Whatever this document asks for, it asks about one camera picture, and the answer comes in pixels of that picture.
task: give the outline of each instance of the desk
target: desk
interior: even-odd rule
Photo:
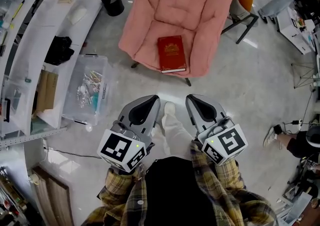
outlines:
[[[302,53],[307,54],[316,51],[313,36],[310,32],[301,32],[294,18],[291,8],[286,8],[277,16],[279,32],[282,33],[296,48]]]

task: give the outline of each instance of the gold emblem on book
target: gold emblem on book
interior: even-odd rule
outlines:
[[[168,44],[164,47],[164,52],[166,53],[176,53],[179,51],[179,47],[177,44]]]

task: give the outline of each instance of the book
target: book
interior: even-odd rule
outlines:
[[[181,36],[160,37],[158,51],[161,73],[186,70],[186,58]]]

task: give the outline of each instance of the electrical cable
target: electrical cable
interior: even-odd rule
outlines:
[[[42,162],[44,162],[44,161],[47,159],[47,156],[48,156],[48,152],[46,152],[44,160],[40,161],[39,164],[41,164]]]
[[[282,122],[283,124],[283,127],[284,127],[284,133],[290,133],[290,134],[293,134],[291,131],[287,131],[286,130],[286,125],[287,124],[292,124],[292,125],[299,125],[299,124],[308,124],[308,125],[311,125],[312,123],[304,123],[305,121],[305,117],[306,117],[306,113],[307,113],[307,110],[308,110],[308,106],[309,106],[309,102],[310,102],[310,99],[311,99],[311,96],[312,96],[312,93],[313,93],[313,90],[311,88],[311,86],[309,87],[310,88],[310,97],[308,99],[308,103],[306,104],[306,108],[305,108],[305,111],[304,111],[304,115],[303,115],[303,119],[302,119],[302,123],[299,123],[299,120],[294,120],[292,121],[291,123],[284,123]]]
[[[308,105],[309,105],[309,102],[310,102],[310,99],[311,99],[311,96],[312,96],[312,93],[313,93],[311,85],[309,86],[309,89],[310,89],[310,97],[309,97],[308,103],[307,103],[306,108],[305,108],[305,112],[304,112],[304,115],[303,115],[302,123],[304,123],[304,121],[305,121],[306,112],[307,112]]]
[[[98,157],[98,156],[86,156],[86,155],[73,154],[73,153],[69,153],[69,152],[65,152],[65,151],[61,151],[61,150],[53,149],[53,148],[45,148],[45,147],[44,147],[44,149],[53,150],[53,151],[57,151],[57,152],[64,153],[64,154],[74,155],[74,156],[92,157],[92,158],[96,158],[96,159],[102,159],[101,157]]]
[[[316,152],[316,153],[312,154],[311,156],[309,156],[309,157],[308,157],[307,159],[305,159],[305,160],[309,160],[309,158],[310,158],[310,157],[312,157],[313,155],[316,155],[316,154],[318,154],[318,155],[319,155],[319,154],[320,154],[320,152]]]

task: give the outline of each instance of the shelf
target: shelf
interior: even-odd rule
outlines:
[[[24,4],[19,10],[18,14],[12,21],[12,29],[8,29],[4,45],[5,49],[3,52],[2,57],[0,57],[0,93],[2,90],[2,82],[4,80],[5,75],[5,69],[8,62],[8,57],[12,48],[12,45],[14,44],[14,41],[16,39],[17,33],[20,29],[20,26],[24,22],[26,15],[28,14],[29,10],[31,9],[32,5],[35,3],[36,0],[24,0]]]
[[[57,36],[69,36],[71,38],[72,45],[70,48],[74,50],[74,54],[69,61],[62,63],[59,66],[44,63],[46,70],[58,74],[59,77],[55,90],[53,109],[38,112],[37,116],[56,129],[60,128],[61,125],[66,94],[78,55],[87,34],[102,7],[100,0],[78,0],[74,7],[79,5],[87,9],[86,15],[75,25],[72,25],[68,19],[65,19],[62,28],[57,32]]]
[[[54,129],[54,130],[44,131],[44,132],[37,133],[37,134],[32,134],[29,136],[25,136],[22,134],[22,136],[10,137],[8,139],[4,139],[4,140],[0,141],[0,148],[5,148],[8,146],[12,146],[12,145],[23,143],[23,142],[30,141],[30,140],[46,138],[48,136],[52,136],[52,135],[55,135],[58,133],[65,132],[66,130],[67,130],[67,128],[64,127],[64,128],[60,128],[60,129]]]
[[[72,0],[70,4],[58,4],[58,0],[44,0],[18,46],[9,78],[24,85],[26,99],[12,119],[25,135],[30,135],[36,88],[49,47],[76,2],[77,0]],[[30,79],[29,83],[25,82],[26,78]]]
[[[12,132],[16,132],[16,131],[19,131],[20,129],[16,126],[15,123],[13,122],[3,122],[2,123],[2,128],[3,128],[3,131],[1,132],[2,134],[2,137],[5,136],[6,134],[8,133],[12,133]]]

